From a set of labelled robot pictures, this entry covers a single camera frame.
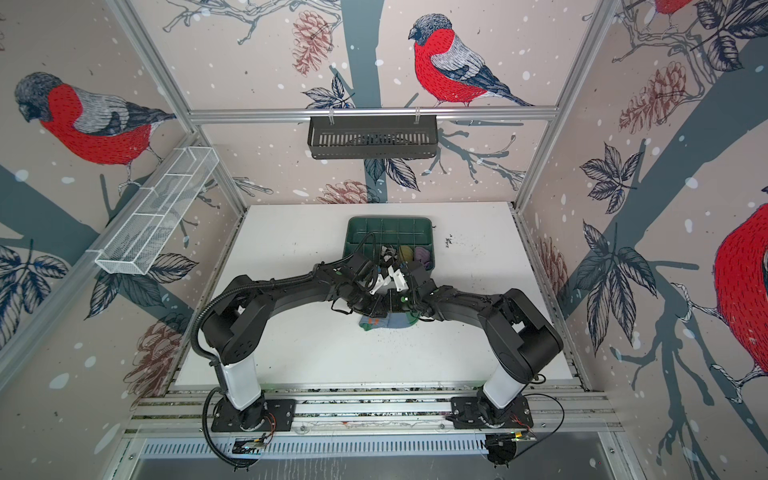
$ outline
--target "table surface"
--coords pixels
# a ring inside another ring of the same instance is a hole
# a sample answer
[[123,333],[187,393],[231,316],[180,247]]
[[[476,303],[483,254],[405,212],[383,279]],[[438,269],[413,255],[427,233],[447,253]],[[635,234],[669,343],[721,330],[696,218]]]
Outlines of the table surface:
[[[243,220],[214,295],[238,275],[253,280],[309,272],[342,256],[351,217],[428,217],[433,225],[437,285],[473,293],[522,290],[549,319],[544,298],[506,203],[252,206]],[[274,316],[254,356],[266,388],[476,386],[498,365],[485,333],[460,322],[418,322],[406,329],[358,326],[359,315],[310,303]],[[203,333],[200,344],[207,347]],[[570,379],[560,353],[542,373]],[[216,385],[214,370],[194,352],[176,387]]]

